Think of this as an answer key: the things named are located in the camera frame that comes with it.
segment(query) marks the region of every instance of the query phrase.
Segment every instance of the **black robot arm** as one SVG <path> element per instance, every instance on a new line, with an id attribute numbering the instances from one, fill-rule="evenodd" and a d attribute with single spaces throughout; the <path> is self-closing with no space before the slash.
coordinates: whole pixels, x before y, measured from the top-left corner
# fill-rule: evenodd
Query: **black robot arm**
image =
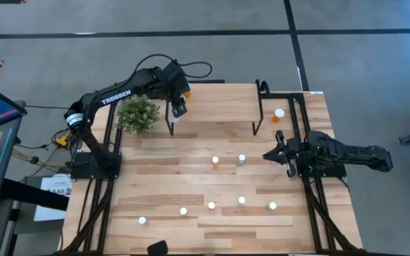
<path id="1" fill-rule="evenodd" d="M 187 111 L 182 94 L 189 90 L 183 69 L 173 60 L 163 70 L 159 67 L 144 68 L 134 72 L 126 81 L 83 95 L 64 114 L 71 132 L 83 140 L 91 156 L 77 155 L 77 161 L 71 164 L 72 178 L 96 177 L 96 172 L 103 174 L 98 174 L 101 178 L 117 176 L 120 164 L 118 156 L 110 153 L 91 132 L 95 114 L 101 107 L 133 95 L 147 95 L 171 102 L 173 115 L 180 117 Z"/>
<path id="2" fill-rule="evenodd" d="M 288 165 L 288 175 L 296 175 L 290 160 L 301 161 L 306 166 L 321 164 L 359 164 L 381 172 L 393 168 L 390 153 L 380 146 L 349 146 L 323 132 L 311 131 L 304 142 L 288 139 L 284 143 L 282 131 L 276 132 L 276 148 L 263 155 L 266 160 Z"/>

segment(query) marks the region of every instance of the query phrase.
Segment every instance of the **potted plant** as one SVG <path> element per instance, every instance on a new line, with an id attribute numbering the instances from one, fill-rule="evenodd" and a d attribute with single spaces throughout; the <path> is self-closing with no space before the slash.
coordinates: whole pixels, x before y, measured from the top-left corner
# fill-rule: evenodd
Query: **potted plant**
<path id="1" fill-rule="evenodd" d="M 154 123 L 159 121 L 159 106 L 146 95 L 135 95 L 121 103 L 117 115 L 117 126 L 138 136 L 153 129 Z"/>

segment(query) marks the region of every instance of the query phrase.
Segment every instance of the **gray floor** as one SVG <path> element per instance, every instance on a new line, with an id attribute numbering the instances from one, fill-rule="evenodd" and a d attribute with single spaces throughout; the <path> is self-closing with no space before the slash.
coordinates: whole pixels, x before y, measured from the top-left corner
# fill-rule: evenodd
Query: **gray floor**
<path id="1" fill-rule="evenodd" d="M 291 0 L 298 29 L 410 28 L 409 0 Z M 282 1 L 44 0 L 0 5 L 0 33 L 80 33 L 221 29 L 287 29 Z M 410 34 L 299 36 L 311 90 L 325 92 L 336 137 L 377 144 L 395 168 L 381 174 L 348 166 L 364 247 L 410 254 Z M 125 79 L 138 60 L 166 53 L 213 64 L 211 79 L 267 80 L 272 90 L 300 90 L 290 36 L 1 39 L 0 91 L 32 105 L 68 106 L 83 93 Z M 146 64 L 164 65 L 165 60 Z M 200 73 L 200 69 L 191 69 Z M 65 127 L 60 110 L 29 109 L 20 138 L 48 142 Z M 35 151 L 41 158 L 49 151 Z M 68 160 L 61 152 L 55 161 Z M 11 161 L 9 178 L 35 168 Z M 55 249 L 58 234 L 27 236 L 16 255 Z"/>

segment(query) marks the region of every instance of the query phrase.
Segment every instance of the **wooden table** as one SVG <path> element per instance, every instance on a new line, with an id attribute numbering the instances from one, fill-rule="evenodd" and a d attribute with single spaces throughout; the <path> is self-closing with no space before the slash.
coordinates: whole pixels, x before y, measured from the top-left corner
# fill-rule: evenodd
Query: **wooden table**
<path id="1" fill-rule="evenodd" d="M 304 94 L 311 129 L 333 136 L 325 96 Z M 277 124 L 270 120 L 276 108 L 285 110 Z M 123 163 L 115 182 L 104 253 L 145 254 L 148 245 L 160 240 L 167 241 L 169 253 L 314 252 L 301 180 L 289 179 L 285 166 L 261 157 L 276 145 L 277 129 L 284 131 L 286 139 L 294 136 L 288 110 L 287 100 L 263 100 L 265 120 L 257 136 L 238 122 L 185 123 L 175 127 L 173 137 L 162 121 L 149 136 L 123 133 Z M 108 108 L 101 109 L 93 125 L 101 140 L 107 114 Z M 241 166 L 239 154 L 246 155 Z M 213 156 L 220 158 L 217 169 L 211 165 Z M 350 242 L 361 247 L 349 192 L 337 178 L 324 178 L 323 183 L 331 218 Z M 65 245 L 77 232 L 87 184 L 86 180 L 74 184 L 63 227 Z M 244 206 L 237 204 L 239 196 L 246 197 Z M 207 208 L 210 201 L 216 202 L 215 210 Z M 268 210 L 271 201 L 278 204 L 276 210 Z M 179 214 L 181 207 L 188 209 L 187 216 Z M 137 223 L 140 216 L 147 217 L 147 225 Z M 322 246 L 327 247 L 322 220 L 317 219 Z M 95 227 L 92 248 L 100 221 Z"/>

